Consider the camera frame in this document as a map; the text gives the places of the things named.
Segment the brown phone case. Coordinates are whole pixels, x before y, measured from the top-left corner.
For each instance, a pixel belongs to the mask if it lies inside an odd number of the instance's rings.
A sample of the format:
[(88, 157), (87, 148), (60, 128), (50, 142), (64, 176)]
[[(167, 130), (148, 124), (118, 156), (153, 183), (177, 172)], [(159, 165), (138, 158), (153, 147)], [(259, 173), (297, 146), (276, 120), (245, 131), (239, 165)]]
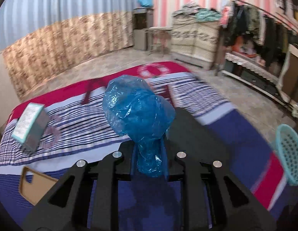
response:
[(19, 194), (32, 205), (36, 205), (57, 181), (56, 178), (24, 166), (19, 181)]

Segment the light blue laundry basket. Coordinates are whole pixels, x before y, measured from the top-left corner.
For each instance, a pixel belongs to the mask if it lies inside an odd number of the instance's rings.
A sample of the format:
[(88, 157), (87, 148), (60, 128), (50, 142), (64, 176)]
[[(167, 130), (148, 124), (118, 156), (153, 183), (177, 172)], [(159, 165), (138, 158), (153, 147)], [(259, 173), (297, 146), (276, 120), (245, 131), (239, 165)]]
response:
[(298, 134), (289, 125), (281, 124), (273, 144), (289, 184), (298, 186)]

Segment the pile of folded clothes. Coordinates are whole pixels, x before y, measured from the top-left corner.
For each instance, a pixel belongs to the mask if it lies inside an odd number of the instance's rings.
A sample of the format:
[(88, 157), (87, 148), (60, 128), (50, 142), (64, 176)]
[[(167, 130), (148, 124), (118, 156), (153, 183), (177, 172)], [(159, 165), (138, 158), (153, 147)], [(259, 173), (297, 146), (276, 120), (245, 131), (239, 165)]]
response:
[(191, 18), (199, 23), (215, 22), (221, 19), (221, 13), (214, 8), (202, 8), (197, 3), (187, 3), (172, 13), (173, 18)]

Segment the low lace-covered tv stand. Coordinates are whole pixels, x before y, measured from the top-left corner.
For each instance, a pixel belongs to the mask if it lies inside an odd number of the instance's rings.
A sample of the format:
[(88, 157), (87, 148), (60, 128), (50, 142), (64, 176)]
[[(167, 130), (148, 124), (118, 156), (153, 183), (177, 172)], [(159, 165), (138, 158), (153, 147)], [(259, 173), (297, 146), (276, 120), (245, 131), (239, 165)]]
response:
[(278, 78), (255, 61), (239, 53), (228, 52), (221, 73), (251, 87), (285, 109), (293, 109), (277, 89)]

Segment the brown cloth-covered furniture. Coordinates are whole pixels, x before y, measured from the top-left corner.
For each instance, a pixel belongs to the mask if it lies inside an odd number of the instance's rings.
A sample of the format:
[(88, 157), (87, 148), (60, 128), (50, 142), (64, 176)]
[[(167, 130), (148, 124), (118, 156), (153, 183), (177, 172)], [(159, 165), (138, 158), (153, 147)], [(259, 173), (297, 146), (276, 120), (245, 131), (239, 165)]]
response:
[(286, 103), (298, 103), (298, 49), (292, 44), (288, 45), (276, 88)]

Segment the teal white cardboard box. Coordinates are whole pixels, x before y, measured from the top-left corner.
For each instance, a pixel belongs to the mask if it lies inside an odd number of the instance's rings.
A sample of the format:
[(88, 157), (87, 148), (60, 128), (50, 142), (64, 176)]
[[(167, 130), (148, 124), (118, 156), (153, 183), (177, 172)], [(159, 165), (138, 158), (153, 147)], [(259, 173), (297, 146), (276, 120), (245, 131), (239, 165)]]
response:
[(43, 104), (29, 103), (15, 125), (12, 138), (27, 152), (34, 153), (49, 121)]

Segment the patterned cloth covered cabinet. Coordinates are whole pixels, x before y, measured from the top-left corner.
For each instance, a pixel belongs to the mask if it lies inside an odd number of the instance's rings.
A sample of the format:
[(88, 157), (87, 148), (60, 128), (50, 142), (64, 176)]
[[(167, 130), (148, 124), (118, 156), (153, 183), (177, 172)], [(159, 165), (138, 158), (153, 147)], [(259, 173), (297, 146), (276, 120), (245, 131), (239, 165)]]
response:
[(198, 22), (194, 16), (172, 19), (171, 54), (181, 62), (210, 70), (213, 66), (219, 37), (219, 22)]

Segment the blue plastic bag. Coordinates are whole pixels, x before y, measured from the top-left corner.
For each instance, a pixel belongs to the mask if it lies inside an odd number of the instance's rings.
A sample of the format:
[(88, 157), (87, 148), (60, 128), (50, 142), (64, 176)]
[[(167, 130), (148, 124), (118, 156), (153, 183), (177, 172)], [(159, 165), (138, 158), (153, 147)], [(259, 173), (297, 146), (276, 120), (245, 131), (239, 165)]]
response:
[(136, 167), (149, 177), (168, 175), (162, 140), (175, 118), (174, 107), (139, 77), (111, 80), (103, 97), (103, 112), (114, 132), (135, 143)]

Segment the metal clothes rack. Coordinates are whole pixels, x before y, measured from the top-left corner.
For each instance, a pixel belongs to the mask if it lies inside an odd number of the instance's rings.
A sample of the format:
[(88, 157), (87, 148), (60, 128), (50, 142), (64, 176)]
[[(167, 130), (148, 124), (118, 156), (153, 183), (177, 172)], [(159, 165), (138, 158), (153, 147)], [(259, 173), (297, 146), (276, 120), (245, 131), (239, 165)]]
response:
[(268, 80), (279, 77), (289, 45), (298, 48), (298, 32), (284, 21), (242, 0), (224, 0), (221, 53)]

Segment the framed window picture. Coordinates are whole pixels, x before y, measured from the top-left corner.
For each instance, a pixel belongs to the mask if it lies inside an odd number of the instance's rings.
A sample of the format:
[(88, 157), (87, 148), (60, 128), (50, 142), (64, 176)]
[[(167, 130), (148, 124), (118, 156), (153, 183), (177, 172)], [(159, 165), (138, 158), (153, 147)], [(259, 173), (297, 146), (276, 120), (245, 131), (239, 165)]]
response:
[(298, 22), (298, 5), (293, 0), (277, 0), (277, 7), (282, 15)]

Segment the striped blue red bedspread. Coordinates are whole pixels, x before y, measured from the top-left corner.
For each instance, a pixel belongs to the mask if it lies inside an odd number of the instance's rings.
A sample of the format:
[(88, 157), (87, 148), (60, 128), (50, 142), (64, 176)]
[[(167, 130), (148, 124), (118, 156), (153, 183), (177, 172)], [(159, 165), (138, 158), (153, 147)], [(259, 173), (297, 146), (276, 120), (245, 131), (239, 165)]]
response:
[(221, 93), (160, 62), (12, 110), (0, 209), (0, 230), (290, 230), (298, 186)]

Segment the grey water dispenser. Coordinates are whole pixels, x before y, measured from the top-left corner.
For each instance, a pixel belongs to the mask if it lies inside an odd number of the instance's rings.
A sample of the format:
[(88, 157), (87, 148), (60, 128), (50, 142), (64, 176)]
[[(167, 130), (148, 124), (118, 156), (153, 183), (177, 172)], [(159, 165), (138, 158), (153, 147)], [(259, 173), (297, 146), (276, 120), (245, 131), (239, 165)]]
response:
[(146, 51), (148, 48), (147, 29), (153, 26), (154, 10), (141, 7), (133, 10), (133, 41), (134, 48)]

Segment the small metal side table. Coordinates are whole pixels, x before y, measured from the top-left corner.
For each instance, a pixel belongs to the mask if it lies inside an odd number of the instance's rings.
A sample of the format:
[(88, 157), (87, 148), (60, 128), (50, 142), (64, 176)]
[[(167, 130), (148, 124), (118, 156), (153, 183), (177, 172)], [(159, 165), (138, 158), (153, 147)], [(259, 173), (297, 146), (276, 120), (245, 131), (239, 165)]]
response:
[(170, 53), (172, 27), (150, 27), (145, 32), (148, 39), (147, 55), (154, 51), (160, 52), (163, 56)]

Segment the black rectangular case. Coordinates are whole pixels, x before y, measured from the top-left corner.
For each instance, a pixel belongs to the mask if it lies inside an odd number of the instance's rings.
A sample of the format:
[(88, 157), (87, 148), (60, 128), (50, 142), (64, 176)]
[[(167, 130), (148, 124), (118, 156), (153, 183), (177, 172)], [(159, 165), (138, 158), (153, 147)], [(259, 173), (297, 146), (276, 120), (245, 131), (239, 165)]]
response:
[(185, 152), (187, 157), (201, 163), (221, 161), (222, 165), (229, 165), (231, 156), (228, 146), (183, 108), (175, 108), (175, 119), (166, 133), (165, 141), (173, 155)]

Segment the blue floral curtain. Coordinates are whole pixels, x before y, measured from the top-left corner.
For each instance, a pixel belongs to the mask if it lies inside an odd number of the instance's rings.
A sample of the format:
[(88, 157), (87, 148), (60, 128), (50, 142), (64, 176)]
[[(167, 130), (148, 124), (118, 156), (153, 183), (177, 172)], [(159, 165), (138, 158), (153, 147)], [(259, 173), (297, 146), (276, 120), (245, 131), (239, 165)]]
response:
[(5, 0), (0, 52), (18, 97), (72, 67), (133, 45), (136, 0)]

